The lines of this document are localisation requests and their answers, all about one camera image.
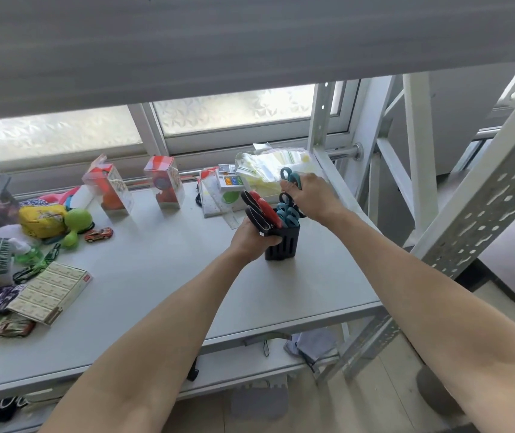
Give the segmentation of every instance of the black scissors holder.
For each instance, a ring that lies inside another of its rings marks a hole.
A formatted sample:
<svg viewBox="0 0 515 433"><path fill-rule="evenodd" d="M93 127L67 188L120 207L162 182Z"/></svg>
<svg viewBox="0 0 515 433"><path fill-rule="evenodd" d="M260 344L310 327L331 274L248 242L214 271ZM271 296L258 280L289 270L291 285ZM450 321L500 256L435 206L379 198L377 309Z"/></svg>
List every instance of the black scissors holder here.
<svg viewBox="0 0 515 433"><path fill-rule="evenodd" d="M266 249L266 260L285 260L296 256L297 239L300 235L300 227L271 229L265 235L278 235L282 242Z"/></svg>

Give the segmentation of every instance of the lower shelf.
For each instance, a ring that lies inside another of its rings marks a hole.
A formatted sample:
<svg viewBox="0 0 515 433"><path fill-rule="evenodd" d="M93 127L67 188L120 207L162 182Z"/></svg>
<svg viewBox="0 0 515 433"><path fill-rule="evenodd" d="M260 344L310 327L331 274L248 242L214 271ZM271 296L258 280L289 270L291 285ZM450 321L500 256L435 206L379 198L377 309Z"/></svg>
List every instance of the lower shelf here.
<svg viewBox="0 0 515 433"><path fill-rule="evenodd" d="M283 349L285 340L273 339L268 341L270 355L264 354L263 342L250 346L227 349L216 353L206 354L197 359L199 376L194 382L185 382L178 400L196 397L227 388L241 386L257 380L267 379L278 375L307 368L305 362L290 356ZM319 361L327 365L338 360L337 355L330 353ZM62 396L68 386L59 386L44 392L37 392L32 400L42 401ZM31 412L21 411L9 422L0 423L0 433L33 433L49 418L56 404L46 405Z"/></svg>

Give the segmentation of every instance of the window glass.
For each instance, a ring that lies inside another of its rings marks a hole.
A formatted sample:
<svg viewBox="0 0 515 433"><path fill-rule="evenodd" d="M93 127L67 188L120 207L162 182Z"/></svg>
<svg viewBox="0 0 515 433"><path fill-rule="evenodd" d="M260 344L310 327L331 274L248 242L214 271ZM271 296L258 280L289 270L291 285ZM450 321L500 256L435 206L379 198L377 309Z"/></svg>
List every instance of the window glass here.
<svg viewBox="0 0 515 433"><path fill-rule="evenodd" d="M336 82L332 114L340 110L344 82ZM314 85L154 102L165 136L309 118Z"/></svg>
<svg viewBox="0 0 515 433"><path fill-rule="evenodd" d="M0 161L140 143L127 106L0 119Z"/></svg>

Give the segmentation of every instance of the red toy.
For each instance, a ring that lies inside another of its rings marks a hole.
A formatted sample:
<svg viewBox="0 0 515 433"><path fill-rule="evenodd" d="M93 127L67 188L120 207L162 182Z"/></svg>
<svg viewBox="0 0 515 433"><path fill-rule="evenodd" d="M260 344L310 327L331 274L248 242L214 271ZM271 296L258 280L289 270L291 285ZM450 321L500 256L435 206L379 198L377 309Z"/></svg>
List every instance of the red toy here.
<svg viewBox="0 0 515 433"><path fill-rule="evenodd" d="M91 231L85 234L85 241L88 243L93 243L94 241L108 240L112 236L113 229L111 228L92 229Z"/></svg>

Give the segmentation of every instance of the box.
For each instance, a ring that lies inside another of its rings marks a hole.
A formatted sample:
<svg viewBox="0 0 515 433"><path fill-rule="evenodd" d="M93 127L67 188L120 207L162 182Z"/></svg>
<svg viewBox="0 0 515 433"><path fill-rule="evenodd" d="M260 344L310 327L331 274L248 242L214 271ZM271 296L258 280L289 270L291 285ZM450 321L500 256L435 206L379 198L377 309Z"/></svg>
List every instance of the box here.
<svg viewBox="0 0 515 433"><path fill-rule="evenodd" d="M92 276L85 270L53 262L27 284L7 309L51 325L91 279Z"/></svg>
<svg viewBox="0 0 515 433"><path fill-rule="evenodd" d="M160 208L181 208L185 191L171 156L152 156L143 172Z"/></svg>
<svg viewBox="0 0 515 433"><path fill-rule="evenodd" d="M99 197L101 207L107 215L131 213L133 196L116 167L107 163L106 155L100 155L91 163L82 180L91 193Z"/></svg>

